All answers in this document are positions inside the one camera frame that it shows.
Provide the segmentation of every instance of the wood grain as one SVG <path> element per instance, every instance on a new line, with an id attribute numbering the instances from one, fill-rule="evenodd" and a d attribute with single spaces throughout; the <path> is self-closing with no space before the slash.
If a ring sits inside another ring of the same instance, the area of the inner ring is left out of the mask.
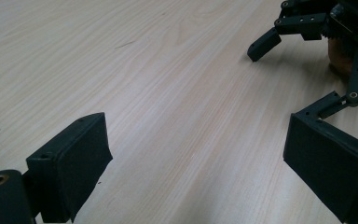
<path id="1" fill-rule="evenodd" d="M 345 91 L 326 41 L 244 54 L 279 5 L 0 1 L 0 170 L 103 111 L 114 160 L 75 223 L 339 223 L 282 160 L 290 113 Z M 358 108 L 329 122 L 358 137 Z"/>

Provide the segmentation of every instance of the wooden table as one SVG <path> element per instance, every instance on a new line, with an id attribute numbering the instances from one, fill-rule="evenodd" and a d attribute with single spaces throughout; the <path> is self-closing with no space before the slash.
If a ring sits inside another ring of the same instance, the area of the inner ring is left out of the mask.
<path id="1" fill-rule="evenodd" d="M 272 0 L 0 1 L 0 170 L 25 172 L 104 112 L 114 159 L 76 224 L 339 223 L 282 160 L 290 114 L 345 92 L 327 41 L 245 54 L 279 13 Z M 358 108 L 329 122 L 358 138 Z"/>

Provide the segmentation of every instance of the light wood surface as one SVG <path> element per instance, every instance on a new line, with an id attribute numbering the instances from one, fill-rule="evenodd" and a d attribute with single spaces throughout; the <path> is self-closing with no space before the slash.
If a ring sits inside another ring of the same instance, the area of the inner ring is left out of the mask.
<path id="1" fill-rule="evenodd" d="M 326 40 L 272 0 L 0 0 L 0 170 L 74 120 L 107 119 L 108 165 L 75 223 L 339 223 L 282 160 L 290 113 L 345 86 Z M 358 108 L 329 121 L 358 137 Z"/>

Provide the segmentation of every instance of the black bracket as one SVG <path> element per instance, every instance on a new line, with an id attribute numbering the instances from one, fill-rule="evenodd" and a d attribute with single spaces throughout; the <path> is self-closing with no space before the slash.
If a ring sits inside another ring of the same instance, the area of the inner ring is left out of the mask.
<path id="1" fill-rule="evenodd" d="M 0 171 L 0 223 L 65 223 L 112 160 L 104 113 L 78 119 L 26 159 L 29 170 Z"/>
<path id="2" fill-rule="evenodd" d="M 248 49 L 253 62 L 277 46 L 280 35 L 341 38 L 353 54 L 344 96 L 333 91 L 292 114 L 283 158 L 341 222 L 358 223 L 358 139 L 323 121 L 358 106 L 358 1 L 289 0 L 281 8 L 275 27 Z"/>

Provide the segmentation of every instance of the robotic arm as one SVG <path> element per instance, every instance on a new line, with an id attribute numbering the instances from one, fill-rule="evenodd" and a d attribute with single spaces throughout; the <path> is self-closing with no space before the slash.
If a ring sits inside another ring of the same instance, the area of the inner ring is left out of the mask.
<path id="1" fill-rule="evenodd" d="M 76 120 L 26 161 L 29 170 L 0 171 L 0 223 L 75 219 L 112 160 L 104 113 Z"/>
<path id="2" fill-rule="evenodd" d="M 323 119 L 358 106 L 358 1 L 288 0 L 274 28 L 248 49 L 253 62 L 281 42 L 280 35 L 304 40 L 341 39 L 353 67 L 347 92 L 336 92 L 292 114 L 283 158 L 341 222 L 358 223 L 358 139 Z"/>

